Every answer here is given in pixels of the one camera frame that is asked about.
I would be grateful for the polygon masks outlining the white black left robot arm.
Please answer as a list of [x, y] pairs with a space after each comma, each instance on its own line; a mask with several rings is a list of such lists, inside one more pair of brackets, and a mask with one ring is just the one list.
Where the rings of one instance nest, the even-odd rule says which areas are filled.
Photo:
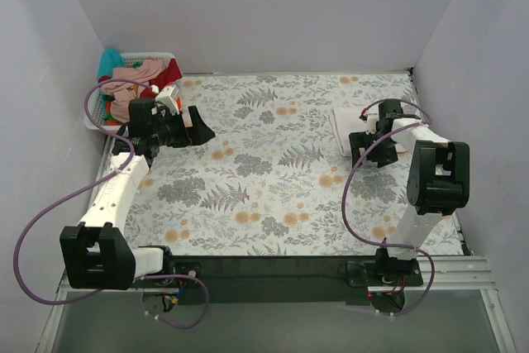
[[195, 106], [184, 113], [153, 98], [130, 101], [130, 120], [116, 132], [110, 166], [93, 203], [74, 227], [60, 234], [66, 274], [76, 289], [126, 290], [148, 276], [157, 286], [176, 275], [166, 246], [131, 248], [126, 218], [141, 182], [163, 147], [204, 145], [215, 136]]

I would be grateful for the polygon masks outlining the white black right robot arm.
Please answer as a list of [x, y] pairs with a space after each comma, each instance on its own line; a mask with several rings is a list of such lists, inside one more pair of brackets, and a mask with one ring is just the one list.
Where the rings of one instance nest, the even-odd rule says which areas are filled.
[[353, 287], [422, 285], [422, 244], [443, 217], [469, 201], [469, 145], [437, 135], [426, 113], [406, 113], [403, 104], [396, 98], [370, 104], [360, 113], [364, 125], [349, 134], [353, 171], [366, 162], [379, 168], [395, 163], [399, 146], [412, 156], [407, 208], [395, 232], [373, 244], [374, 255], [347, 261]]

